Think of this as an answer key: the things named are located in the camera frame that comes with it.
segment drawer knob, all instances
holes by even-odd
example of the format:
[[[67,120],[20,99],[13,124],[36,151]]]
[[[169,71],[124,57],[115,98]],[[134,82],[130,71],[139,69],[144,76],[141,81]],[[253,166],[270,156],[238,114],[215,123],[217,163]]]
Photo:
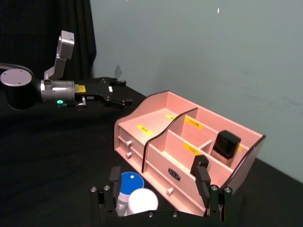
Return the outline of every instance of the drawer knob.
[[[132,157],[132,155],[133,155],[133,153],[132,153],[132,152],[127,152],[127,153],[126,153],[126,157],[127,157],[127,158],[131,158],[131,157]]]
[[[167,195],[171,195],[172,193],[174,192],[174,188],[168,188],[168,189],[166,189],[166,193],[167,193]]]
[[[132,144],[132,141],[131,141],[131,140],[125,141],[125,145],[128,146],[128,147],[131,146],[131,144]]]

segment light blue wall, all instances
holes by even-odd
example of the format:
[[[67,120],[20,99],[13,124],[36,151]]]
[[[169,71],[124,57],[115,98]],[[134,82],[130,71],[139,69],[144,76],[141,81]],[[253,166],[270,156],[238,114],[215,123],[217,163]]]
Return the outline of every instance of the light blue wall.
[[[91,0],[95,77],[169,89],[267,135],[259,158],[303,182],[303,0]]]

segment yellow label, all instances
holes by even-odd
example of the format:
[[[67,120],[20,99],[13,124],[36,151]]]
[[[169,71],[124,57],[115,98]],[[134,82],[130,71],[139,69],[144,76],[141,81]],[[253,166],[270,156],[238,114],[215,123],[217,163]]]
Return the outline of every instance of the yellow label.
[[[195,127],[197,127],[198,129],[202,130],[203,125],[197,121],[195,121],[194,119],[191,119],[190,117],[186,116],[185,117],[185,121]]]
[[[77,85],[76,90],[78,90],[78,92],[81,92],[81,93],[86,92],[84,85]]]
[[[137,128],[144,132],[146,135],[152,136],[152,132],[149,131],[147,128],[143,127],[142,125],[138,124]]]
[[[167,117],[168,119],[171,119],[171,120],[174,120],[174,119],[175,119],[175,118],[174,118],[173,116],[171,116],[170,114],[166,115],[166,117]]]
[[[196,148],[193,148],[192,146],[190,146],[188,143],[184,143],[184,147],[189,150],[191,153],[193,153],[194,155],[202,155],[202,153],[196,149]]]

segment pink desk organizer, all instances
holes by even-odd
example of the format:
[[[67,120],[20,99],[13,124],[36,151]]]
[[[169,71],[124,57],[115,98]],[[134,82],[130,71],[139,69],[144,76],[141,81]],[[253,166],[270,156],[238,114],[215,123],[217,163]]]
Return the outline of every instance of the pink desk organizer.
[[[220,131],[241,138],[231,159],[213,150]],[[205,212],[195,177],[196,155],[205,155],[211,184],[235,192],[243,183],[264,135],[211,112],[169,91],[147,97],[115,124],[115,150],[177,210],[202,216]],[[180,179],[169,173],[172,169]]]

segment black tabletop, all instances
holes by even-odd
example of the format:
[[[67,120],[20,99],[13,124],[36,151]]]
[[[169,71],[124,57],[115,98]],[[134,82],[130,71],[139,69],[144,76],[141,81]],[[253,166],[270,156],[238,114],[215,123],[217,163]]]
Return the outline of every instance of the black tabletop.
[[[115,96],[134,103],[124,110],[88,103],[82,111],[49,104],[15,111],[0,92],[1,227],[89,226],[91,186],[104,185],[113,166],[133,171],[114,152],[113,128],[144,96],[127,87]],[[159,210],[173,209],[157,196]],[[258,159],[234,201],[239,226],[301,225],[303,185]]]

